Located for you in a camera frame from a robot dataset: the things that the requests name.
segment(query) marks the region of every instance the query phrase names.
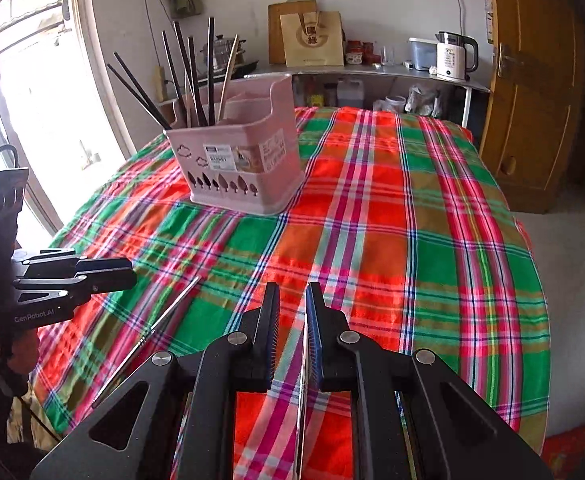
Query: cutting board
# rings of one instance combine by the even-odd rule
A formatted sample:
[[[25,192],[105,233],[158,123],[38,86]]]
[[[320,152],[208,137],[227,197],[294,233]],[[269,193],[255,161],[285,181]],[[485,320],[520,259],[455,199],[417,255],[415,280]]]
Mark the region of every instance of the cutting board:
[[[268,6],[268,59],[270,64],[285,64],[284,36],[282,35],[282,14],[317,12],[316,0],[289,0]]]

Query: wooden door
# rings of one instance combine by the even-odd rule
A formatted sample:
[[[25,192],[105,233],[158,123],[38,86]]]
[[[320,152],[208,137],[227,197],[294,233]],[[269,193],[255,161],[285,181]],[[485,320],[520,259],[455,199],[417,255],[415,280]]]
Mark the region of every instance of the wooden door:
[[[493,0],[495,70],[480,155],[512,210],[554,202],[579,121],[585,31],[571,0]]]

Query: concrete floor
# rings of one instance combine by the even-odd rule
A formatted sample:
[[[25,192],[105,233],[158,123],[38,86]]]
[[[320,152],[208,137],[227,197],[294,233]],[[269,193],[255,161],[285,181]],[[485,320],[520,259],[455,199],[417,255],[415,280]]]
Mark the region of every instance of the concrete floor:
[[[547,298],[551,381],[547,434],[585,423],[585,188],[570,186],[545,215],[517,213]]]

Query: silver bolt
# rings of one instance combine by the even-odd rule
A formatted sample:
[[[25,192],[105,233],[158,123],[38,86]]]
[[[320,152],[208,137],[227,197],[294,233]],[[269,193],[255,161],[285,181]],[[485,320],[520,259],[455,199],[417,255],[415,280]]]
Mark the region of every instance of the silver bolt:
[[[152,363],[157,366],[167,365],[170,361],[172,361],[172,355],[168,352],[156,352],[152,356]]]
[[[419,350],[416,353],[416,360],[422,365],[431,365],[434,363],[434,353],[429,350]]]
[[[341,335],[339,336],[339,339],[341,339],[341,341],[349,344],[357,343],[357,341],[359,341],[360,338],[361,337],[359,336],[359,334],[356,333],[354,330],[346,330],[345,332],[341,332]]]
[[[243,332],[233,332],[228,334],[228,342],[231,345],[243,345],[246,342],[248,336]]]

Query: pink plastic basket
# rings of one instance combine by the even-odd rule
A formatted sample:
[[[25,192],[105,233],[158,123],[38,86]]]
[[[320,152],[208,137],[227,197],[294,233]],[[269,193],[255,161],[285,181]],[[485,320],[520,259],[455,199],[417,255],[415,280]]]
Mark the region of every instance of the pink plastic basket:
[[[190,186],[192,202],[257,215],[281,212],[304,180],[295,127],[292,78],[228,83],[224,120],[215,126],[166,131]],[[215,102],[221,84],[215,85]],[[207,91],[201,92],[207,110]],[[188,102],[190,115],[194,107]]]

